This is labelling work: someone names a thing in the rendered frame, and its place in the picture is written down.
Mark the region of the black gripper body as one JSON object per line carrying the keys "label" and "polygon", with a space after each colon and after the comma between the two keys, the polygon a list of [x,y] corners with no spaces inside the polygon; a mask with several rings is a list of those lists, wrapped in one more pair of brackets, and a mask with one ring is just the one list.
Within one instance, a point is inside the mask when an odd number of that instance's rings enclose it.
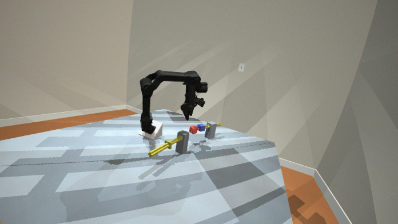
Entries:
{"label": "black gripper body", "polygon": [[185,102],[181,105],[181,110],[193,110],[195,96],[195,93],[186,93]]}

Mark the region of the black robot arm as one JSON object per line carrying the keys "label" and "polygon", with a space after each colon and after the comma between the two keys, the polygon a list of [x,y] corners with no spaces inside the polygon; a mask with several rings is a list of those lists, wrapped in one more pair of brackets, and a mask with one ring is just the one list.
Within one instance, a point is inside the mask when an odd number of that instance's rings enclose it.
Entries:
{"label": "black robot arm", "polygon": [[[152,80],[154,80],[152,82]],[[208,90],[207,82],[200,82],[201,78],[196,71],[187,71],[185,73],[174,72],[174,71],[162,71],[158,70],[153,74],[149,74],[147,77],[140,80],[141,91],[143,95],[142,100],[142,114],[141,114],[141,129],[142,131],[153,134],[155,126],[152,126],[152,114],[150,113],[150,98],[153,92],[161,82],[183,82],[186,85],[186,93],[206,93]],[[198,104],[201,107],[204,106],[205,101],[203,98],[194,99],[193,104]]]}

